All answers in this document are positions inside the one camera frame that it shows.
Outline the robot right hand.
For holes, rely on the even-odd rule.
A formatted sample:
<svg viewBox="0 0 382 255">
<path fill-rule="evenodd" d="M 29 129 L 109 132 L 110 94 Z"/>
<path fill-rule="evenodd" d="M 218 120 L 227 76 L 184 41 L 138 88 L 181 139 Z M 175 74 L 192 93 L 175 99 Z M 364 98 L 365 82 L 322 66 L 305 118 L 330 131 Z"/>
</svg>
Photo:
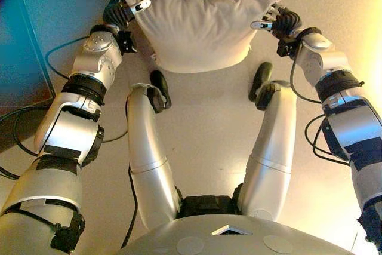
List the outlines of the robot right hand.
<svg viewBox="0 0 382 255">
<path fill-rule="evenodd" d="M 250 24 L 253 30 L 265 30 L 278 39 L 295 38 L 301 31 L 302 21 L 300 16 L 285 6 L 274 3 L 261 20 Z"/>
</svg>

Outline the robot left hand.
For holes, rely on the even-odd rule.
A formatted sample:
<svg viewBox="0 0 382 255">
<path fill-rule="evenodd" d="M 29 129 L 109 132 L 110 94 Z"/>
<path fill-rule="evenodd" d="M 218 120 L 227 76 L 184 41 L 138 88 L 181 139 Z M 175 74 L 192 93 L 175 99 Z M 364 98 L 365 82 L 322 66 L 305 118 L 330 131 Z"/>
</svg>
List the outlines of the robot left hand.
<svg viewBox="0 0 382 255">
<path fill-rule="evenodd" d="M 120 30 L 126 29 L 135 19 L 135 15 L 148 9 L 151 4 L 151 0 L 141 0 L 132 5 L 129 5 L 126 0 L 110 0 L 104 9 L 103 21 Z"/>
</svg>

